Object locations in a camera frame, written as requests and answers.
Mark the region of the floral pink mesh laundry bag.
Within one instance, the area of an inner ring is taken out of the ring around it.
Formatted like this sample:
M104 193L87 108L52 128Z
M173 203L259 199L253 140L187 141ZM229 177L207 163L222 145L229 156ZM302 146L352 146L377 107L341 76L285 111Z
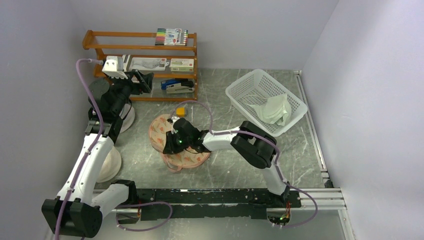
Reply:
M148 136L151 146L160 153L164 164L172 173L202 165L209 158L210 153L197 153L190 147L177 154L163 153L166 143L166 132L172 128L172 125L167 121L169 117L169 114L159 115L150 124Z

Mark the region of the white perforated plastic basket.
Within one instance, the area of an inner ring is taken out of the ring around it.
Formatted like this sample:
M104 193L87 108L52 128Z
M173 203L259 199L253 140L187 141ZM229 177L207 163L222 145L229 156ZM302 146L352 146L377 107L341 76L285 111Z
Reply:
M307 105L294 93L262 69L252 70L233 83L225 93L231 104L249 121L262 128L273 137L278 137L293 127L308 111ZM290 117L284 124L264 122L255 108L263 108L270 98L284 96L291 107Z

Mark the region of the white padded bra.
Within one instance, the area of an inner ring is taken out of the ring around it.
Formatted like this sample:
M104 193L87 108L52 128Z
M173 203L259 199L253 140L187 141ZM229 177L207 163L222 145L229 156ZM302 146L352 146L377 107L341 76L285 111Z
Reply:
M291 120L292 107L286 93L268 98L250 94L242 101L253 108L258 119L266 124L285 126Z

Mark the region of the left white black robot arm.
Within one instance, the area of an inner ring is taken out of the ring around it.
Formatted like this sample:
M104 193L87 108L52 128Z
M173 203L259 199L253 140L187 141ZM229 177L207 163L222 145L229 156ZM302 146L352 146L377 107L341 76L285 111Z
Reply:
M88 85L80 78L95 114L89 116L81 152L66 183L54 199L46 199L41 207L56 240L61 235L93 238L103 218L113 209L121 205L132 208L140 203L132 180L115 180L108 189L93 196L102 165L123 125L120 114L124 106L130 102L131 94L150 93L155 76L136 69L124 75L125 78L110 77L113 85L105 79Z

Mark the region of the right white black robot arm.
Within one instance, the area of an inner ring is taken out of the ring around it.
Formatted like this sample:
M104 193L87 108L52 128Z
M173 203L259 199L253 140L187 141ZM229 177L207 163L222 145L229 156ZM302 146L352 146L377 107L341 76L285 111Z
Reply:
M282 207L289 200L290 184L278 165L280 150L274 137L245 120L240 126L221 130L199 130L185 118L172 117L165 134L163 153L176 155L187 149L197 154L233 149L251 166L260 170L270 192L270 202Z

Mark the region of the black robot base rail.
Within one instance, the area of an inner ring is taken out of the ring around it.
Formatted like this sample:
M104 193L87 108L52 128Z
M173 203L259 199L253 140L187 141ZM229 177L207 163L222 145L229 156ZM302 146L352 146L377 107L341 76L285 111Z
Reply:
M120 207L116 213L134 221L248 217L267 220L272 209L300 208L300 194L286 190L282 196L266 188L139 188L138 206Z

